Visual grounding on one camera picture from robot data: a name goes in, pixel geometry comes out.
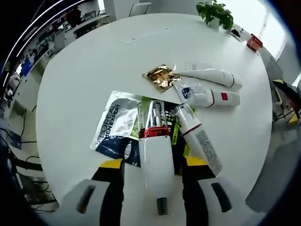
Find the green plant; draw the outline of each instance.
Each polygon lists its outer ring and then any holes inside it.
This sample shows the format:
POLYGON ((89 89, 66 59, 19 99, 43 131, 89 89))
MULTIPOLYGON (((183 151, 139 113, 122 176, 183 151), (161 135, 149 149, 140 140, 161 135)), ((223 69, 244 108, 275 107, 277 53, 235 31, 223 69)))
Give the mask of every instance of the green plant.
POLYGON ((216 17, 220 20, 220 25, 222 25, 223 29, 228 30, 233 26, 233 16, 229 10, 224 8, 225 6, 225 4, 216 3, 216 0, 213 0, 212 5, 209 5, 208 2, 199 2, 197 11, 203 19, 205 18, 207 25, 216 17))

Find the red label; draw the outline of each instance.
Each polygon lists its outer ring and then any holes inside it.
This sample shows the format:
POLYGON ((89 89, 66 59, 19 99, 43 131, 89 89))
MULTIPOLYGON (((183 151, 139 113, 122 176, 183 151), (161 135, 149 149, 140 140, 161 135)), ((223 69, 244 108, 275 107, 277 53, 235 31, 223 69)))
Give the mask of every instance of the red label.
POLYGON ((167 127, 152 127, 139 131, 139 138, 169 136, 167 127))
POLYGON ((227 93, 222 93, 222 100, 228 100, 227 93))

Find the white round table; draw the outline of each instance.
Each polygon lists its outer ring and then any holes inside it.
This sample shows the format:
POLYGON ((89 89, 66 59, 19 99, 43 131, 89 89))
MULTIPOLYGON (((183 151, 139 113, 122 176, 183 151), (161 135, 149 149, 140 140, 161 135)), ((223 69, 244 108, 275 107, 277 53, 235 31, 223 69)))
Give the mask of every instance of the white round table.
MULTIPOLYGON (((59 202, 110 160, 89 145, 111 92, 179 103, 174 88, 161 93, 142 73, 188 59, 232 71, 243 82, 238 107, 200 109, 197 116, 223 164, 219 176, 248 196, 265 161, 272 125, 269 81, 261 57, 225 31, 208 28, 197 16, 149 14, 89 32, 46 67, 36 112, 37 143, 47 181, 59 202)), ((203 84, 208 89, 227 90, 210 82, 203 84)), ((126 165, 121 221, 130 217, 124 225, 139 225, 147 215, 155 217, 143 206, 141 178, 139 168, 126 165)), ((179 225, 183 225, 179 219, 185 222, 181 186, 179 179, 175 198, 179 204, 172 210, 174 219, 179 216, 175 221, 179 225)))

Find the window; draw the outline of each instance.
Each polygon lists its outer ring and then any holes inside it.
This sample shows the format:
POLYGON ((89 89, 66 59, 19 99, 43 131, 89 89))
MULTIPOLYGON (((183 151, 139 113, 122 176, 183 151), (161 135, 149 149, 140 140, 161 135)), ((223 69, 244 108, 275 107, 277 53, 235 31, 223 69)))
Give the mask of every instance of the window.
POLYGON ((257 36, 277 60, 286 43, 285 30, 271 9, 259 0, 220 0, 233 15, 234 23, 257 36))
POLYGON ((292 86, 297 87, 299 82, 301 80, 301 72, 299 73, 299 75, 297 76, 296 80, 292 83, 292 86))
POLYGON ((21 70, 22 70, 22 65, 19 64, 18 67, 16 68, 16 72, 18 75, 21 73, 21 70))
POLYGON ((100 11, 105 11, 103 0, 98 0, 98 6, 100 11))

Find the lotion bottle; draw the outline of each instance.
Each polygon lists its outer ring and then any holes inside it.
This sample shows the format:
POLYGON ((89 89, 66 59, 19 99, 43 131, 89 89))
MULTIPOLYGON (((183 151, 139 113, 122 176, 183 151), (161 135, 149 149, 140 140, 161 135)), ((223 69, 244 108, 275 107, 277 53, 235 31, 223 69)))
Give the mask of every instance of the lotion bottle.
POLYGON ((164 102, 138 105, 139 154, 148 196, 157 202, 159 215, 166 215, 167 200, 175 187, 174 161, 164 102))
POLYGON ((180 124, 180 131, 190 149, 190 155, 203 159, 212 172, 217 175, 222 170, 222 164, 205 133, 203 125, 188 103, 178 105, 173 114, 180 124))

